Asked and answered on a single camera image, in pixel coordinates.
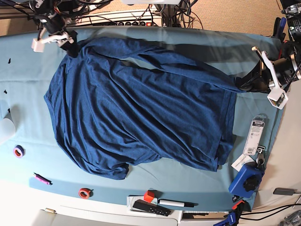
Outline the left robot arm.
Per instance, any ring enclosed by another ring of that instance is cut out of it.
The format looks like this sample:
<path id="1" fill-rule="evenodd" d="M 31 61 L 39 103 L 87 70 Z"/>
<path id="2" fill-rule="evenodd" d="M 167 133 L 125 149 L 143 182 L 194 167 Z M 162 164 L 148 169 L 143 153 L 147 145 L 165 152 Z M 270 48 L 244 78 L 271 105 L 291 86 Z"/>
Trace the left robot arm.
<path id="1" fill-rule="evenodd" d="M 235 85 L 246 92 L 266 93 L 271 105 L 283 109 L 288 101 L 290 85 L 301 79 L 301 2 L 281 0 L 278 3 L 284 17 L 276 18 L 273 38 L 281 41 L 278 59 L 270 60 L 268 53 L 252 47 L 259 58 L 254 69 Z"/>

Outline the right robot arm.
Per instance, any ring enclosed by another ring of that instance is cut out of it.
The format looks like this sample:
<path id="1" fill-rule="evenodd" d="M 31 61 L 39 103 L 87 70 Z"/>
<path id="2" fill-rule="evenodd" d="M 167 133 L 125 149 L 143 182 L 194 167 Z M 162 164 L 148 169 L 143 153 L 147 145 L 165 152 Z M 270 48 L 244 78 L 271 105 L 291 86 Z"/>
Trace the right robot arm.
<path id="1" fill-rule="evenodd" d="M 79 52 L 77 33 L 68 31 L 69 19 L 65 19 L 57 5 L 58 0 L 30 0 L 29 6 L 33 10 L 33 20 L 40 23 L 37 38 L 32 41 L 34 52 L 42 53 L 47 43 L 56 43 L 59 48 L 73 58 Z"/>

